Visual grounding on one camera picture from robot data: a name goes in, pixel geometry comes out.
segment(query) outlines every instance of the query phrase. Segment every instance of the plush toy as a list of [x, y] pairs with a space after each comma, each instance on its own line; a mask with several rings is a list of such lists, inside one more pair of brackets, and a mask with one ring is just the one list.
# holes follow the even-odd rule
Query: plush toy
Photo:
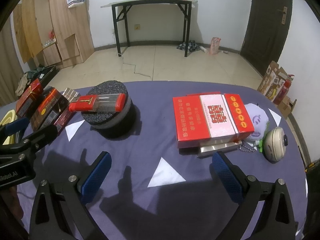
[[247, 104], [245, 108], [254, 127], [254, 132], [246, 138], [246, 141], [260, 141], [267, 130], [269, 118], [266, 112], [255, 104]]

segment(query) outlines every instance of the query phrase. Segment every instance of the black door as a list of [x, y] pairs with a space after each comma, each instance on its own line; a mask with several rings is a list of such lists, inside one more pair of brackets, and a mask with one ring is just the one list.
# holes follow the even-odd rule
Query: black door
[[292, 0], [252, 0], [240, 54], [262, 75], [270, 62], [278, 62], [287, 38]]

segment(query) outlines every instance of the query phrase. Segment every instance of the black table leg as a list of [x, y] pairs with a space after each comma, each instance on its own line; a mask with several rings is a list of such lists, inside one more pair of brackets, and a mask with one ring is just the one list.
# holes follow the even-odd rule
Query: black table leg
[[112, 17], [113, 17], [113, 27], [115, 29], [115, 37], [116, 37], [116, 44], [117, 44], [117, 51], [118, 56], [121, 57], [121, 49], [120, 49], [120, 41], [119, 41], [119, 33], [118, 33], [118, 23], [117, 23], [117, 15], [116, 15], [116, 7], [112, 7]]
[[[187, 4], [184, 5], [184, 11], [187, 13]], [[183, 23], [183, 39], [182, 39], [182, 43], [184, 43], [185, 40], [186, 40], [187, 16], [184, 14], [183, 18], [184, 18], [184, 23]]]
[[188, 4], [188, 25], [187, 25], [187, 37], [186, 37], [186, 50], [184, 52], [184, 56], [188, 55], [188, 47], [189, 47], [189, 35], [190, 35], [190, 21], [191, 21], [191, 2]]
[[125, 26], [125, 34], [127, 36], [127, 47], [130, 47], [130, 40], [129, 40], [129, 31], [128, 31], [128, 19], [127, 19], [127, 7], [123, 6], [124, 9], [124, 26]]

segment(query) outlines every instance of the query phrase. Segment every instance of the yellow container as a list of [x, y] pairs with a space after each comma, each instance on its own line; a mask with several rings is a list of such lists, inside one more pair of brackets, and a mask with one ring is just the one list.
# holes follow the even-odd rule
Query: yellow container
[[[17, 119], [17, 116], [16, 116], [16, 112], [14, 110], [10, 110], [9, 112], [7, 112], [4, 116], [4, 118], [2, 119], [2, 121], [0, 122], [0, 124], [2, 125], [5, 125], [9, 122], [13, 122]], [[15, 137], [16, 135], [13, 134], [11, 136], [9, 136], [5, 141], [4, 141], [4, 145], [5, 144], [12, 144], [14, 143], [14, 140], [15, 140]]]

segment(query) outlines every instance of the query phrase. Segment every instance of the purple tablecloth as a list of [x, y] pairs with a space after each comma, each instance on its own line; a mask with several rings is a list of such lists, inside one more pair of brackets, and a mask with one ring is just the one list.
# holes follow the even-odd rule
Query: purple tablecloth
[[[18, 186], [26, 229], [29, 229], [36, 188], [42, 179], [50, 182], [68, 179], [91, 164], [100, 152], [108, 151], [112, 155], [111, 170], [93, 203], [87, 207], [110, 240], [215, 239], [234, 214], [237, 204], [230, 200], [217, 175], [210, 174], [211, 158], [179, 154], [172, 97], [209, 91], [236, 93], [245, 104], [258, 103], [266, 111], [270, 129], [276, 127], [276, 123], [268, 108], [281, 113], [268, 99], [247, 87], [162, 81], [125, 85], [138, 111], [138, 120], [129, 134], [108, 140], [84, 122], [70, 142], [63, 130], [52, 144], [37, 153], [36, 178]], [[84, 95], [89, 89], [78, 91]], [[81, 114], [77, 113], [69, 124], [81, 120]], [[279, 126], [289, 140], [286, 155], [280, 162], [271, 164], [258, 152], [239, 150], [227, 153], [227, 157], [246, 175], [252, 174], [260, 181], [285, 180], [299, 230], [306, 217], [306, 176], [297, 143], [284, 118]], [[147, 187], [161, 157], [186, 182]], [[259, 203], [243, 239], [252, 233], [262, 204]]]

